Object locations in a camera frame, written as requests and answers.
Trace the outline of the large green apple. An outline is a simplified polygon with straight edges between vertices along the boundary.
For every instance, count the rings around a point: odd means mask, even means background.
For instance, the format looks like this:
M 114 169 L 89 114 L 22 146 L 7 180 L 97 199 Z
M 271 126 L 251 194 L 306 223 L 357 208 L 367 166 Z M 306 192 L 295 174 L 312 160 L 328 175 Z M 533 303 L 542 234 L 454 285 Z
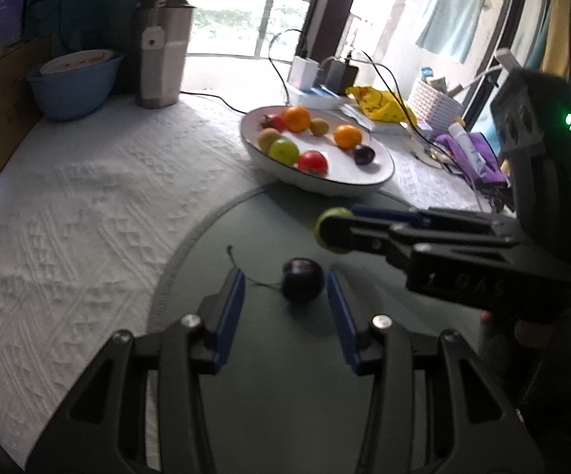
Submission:
M 350 219 L 354 216 L 348 208 L 331 208 L 324 211 L 314 225 L 314 238 L 328 252 L 343 255 L 351 251 L 351 229 L 349 225 L 338 223 L 338 219 Z

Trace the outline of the dark purple plum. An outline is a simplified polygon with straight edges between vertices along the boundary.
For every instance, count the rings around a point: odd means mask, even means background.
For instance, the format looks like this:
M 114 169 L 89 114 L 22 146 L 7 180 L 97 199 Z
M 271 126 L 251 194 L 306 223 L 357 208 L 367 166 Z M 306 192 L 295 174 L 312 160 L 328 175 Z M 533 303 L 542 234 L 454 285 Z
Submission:
M 376 159 L 376 151 L 370 146 L 357 145 L 353 149 L 352 156 L 357 166 L 368 166 Z

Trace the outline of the dark plum with stem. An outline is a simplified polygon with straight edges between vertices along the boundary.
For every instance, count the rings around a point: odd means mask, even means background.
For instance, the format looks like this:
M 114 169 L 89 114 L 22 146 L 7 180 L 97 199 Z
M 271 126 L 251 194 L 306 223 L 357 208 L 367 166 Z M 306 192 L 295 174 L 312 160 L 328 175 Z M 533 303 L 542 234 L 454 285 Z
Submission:
M 322 294 L 325 288 L 323 267 L 308 258 L 287 260 L 281 269 L 280 281 L 261 281 L 247 277 L 252 285 L 278 291 L 292 306 L 307 306 Z

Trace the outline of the orange tangerine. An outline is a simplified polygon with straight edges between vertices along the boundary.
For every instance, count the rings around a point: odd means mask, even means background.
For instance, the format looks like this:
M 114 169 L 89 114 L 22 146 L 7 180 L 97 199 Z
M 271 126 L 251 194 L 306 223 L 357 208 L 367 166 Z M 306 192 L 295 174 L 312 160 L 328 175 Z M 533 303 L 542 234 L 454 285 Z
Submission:
M 362 143 L 363 132 L 354 125 L 342 124 L 332 132 L 332 140 L 339 149 L 350 151 Z

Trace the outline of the red tomato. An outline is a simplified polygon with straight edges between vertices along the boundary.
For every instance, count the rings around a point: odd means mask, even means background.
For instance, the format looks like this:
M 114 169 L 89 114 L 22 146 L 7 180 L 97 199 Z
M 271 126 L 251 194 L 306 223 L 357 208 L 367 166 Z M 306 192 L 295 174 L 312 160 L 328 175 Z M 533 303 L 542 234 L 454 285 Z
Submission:
M 310 175 L 326 175 L 328 172 L 327 158 L 319 151 L 309 150 L 297 160 L 297 169 Z

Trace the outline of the brown kiwi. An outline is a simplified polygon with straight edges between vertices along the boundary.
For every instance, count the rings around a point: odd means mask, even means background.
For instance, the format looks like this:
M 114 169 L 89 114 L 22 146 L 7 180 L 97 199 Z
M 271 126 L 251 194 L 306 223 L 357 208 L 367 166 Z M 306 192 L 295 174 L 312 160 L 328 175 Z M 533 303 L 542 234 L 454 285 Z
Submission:
M 266 127 L 258 134 L 257 138 L 257 148 L 267 154 L 270 147 L 274 142 L 281 139 L 280 131 L 276 130 L 274 127 Z
M 329 123 L 322 118 L 313 118 L 310 121 L 309 131 L 314 137 L 323 137 L 329 132 Z

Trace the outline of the small green apple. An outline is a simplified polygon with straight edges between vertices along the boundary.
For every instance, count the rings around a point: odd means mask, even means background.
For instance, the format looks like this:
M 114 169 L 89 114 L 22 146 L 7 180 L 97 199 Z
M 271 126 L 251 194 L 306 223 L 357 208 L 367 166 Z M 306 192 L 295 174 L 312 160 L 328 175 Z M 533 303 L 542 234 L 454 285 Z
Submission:
M 299 160 L 299 147 L 290 139 L 281 138 L 272 143 L 267 155 L 280 164 L 293 167 Z

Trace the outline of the orange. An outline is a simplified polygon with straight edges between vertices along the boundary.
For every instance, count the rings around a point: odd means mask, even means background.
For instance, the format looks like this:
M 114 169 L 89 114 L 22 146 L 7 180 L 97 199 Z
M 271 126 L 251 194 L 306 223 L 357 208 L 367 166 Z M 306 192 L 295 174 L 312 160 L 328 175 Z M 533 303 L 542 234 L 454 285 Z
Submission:
M 281 113 L 285 128 L 294 133 L 302 134 L 309 130 L 311 116 L 307 108 L 302 106 L 290 106 Z

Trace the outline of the red persimmon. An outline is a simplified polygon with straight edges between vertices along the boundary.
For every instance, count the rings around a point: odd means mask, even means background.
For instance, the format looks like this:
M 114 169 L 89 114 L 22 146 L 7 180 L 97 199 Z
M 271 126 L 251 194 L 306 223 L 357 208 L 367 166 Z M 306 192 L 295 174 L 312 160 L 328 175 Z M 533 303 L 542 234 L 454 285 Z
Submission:
M 284 123 L 284 117 L 281 116 L 280 113 L 264 115 L 260 121 L 260 127 L 262 130 L 265 130 L 265 128 L 273 128 L 279 133 L 287 129 L 287 125 Z

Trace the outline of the purple cloth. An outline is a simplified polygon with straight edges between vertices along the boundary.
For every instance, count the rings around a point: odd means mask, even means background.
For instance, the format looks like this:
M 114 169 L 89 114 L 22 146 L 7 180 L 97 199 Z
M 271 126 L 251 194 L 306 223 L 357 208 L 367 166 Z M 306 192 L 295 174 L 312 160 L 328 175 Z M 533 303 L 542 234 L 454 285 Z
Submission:
M 496 154 L 481 133 L 466 133 L 460 141 L 449 133 L 436 137 L 436 144 L 451 153 L 460 166 L 462 177 L 477 190 L 506 187 L 507 176 L 501 171 Z

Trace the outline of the yellow plastic bag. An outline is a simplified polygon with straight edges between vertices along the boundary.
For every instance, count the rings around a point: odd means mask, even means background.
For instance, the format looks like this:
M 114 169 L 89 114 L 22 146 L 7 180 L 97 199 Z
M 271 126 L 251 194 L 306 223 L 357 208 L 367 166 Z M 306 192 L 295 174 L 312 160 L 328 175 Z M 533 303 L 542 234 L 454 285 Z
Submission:
M 370 86 L 347 87 L 346 95 L 355 99 L 358 109 L 371 121 L 417 124 L 413 111 L 394 92 Z

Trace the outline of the white desk lamp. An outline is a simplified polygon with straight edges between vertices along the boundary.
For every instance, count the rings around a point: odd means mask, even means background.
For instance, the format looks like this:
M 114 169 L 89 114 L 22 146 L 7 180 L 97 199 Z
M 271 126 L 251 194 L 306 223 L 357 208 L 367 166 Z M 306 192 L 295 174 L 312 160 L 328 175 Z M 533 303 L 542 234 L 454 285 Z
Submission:
M 487 75 L 499 71 L 511 72 L 514 69 L 521 68 L 521 64 L 518 62 L 517 58 L 514 56 L 511 50 L 506 47 L 497 49 L 494 53 L 493 60 L 496 62 L 496 64 L 491 68 L 480 72 L 464 85 L 457 85 L 456 87 L 453 87 L 451 90 L 446 92 L 446 95 L 449 98 L 454 98 L 461 92 L 468 90 L 469 87 L 475 85 L 475 83 L 478 83 L 478 81 L 483 80 Z

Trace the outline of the white power strip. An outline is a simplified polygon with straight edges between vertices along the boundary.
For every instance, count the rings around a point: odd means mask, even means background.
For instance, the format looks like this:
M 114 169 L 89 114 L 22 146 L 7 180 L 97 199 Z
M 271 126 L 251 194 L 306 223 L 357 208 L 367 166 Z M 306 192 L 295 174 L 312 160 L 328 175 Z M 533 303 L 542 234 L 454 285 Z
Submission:
M 314 110 L 335 110 L 350 100 L 346 96 L 339 96 L 324 87 L 312 88 L 310 91 L 303 91 L 291 83 L 286 83 L 287 100 L 291 106 L 302 106 Z

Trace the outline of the white charger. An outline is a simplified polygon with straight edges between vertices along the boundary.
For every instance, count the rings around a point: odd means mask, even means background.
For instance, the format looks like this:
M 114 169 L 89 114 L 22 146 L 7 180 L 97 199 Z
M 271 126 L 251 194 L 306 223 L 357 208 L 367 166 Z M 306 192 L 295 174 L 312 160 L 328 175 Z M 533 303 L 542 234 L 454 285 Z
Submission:
M 295 56 L 287 82 L 299 91 L 309 92 L 314 86 L 320 64 L 309 58 Z

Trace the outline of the stainless steel tumbler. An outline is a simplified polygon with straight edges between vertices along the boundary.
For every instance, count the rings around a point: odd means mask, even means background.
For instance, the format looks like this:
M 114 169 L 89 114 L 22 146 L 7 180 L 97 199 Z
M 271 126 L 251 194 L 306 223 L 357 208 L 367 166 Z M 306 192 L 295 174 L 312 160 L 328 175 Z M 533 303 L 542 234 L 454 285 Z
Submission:
M 194 10 L 187 0 L 137 0 L 133 30 L 140 106 L 158 109 L 177 103 Z

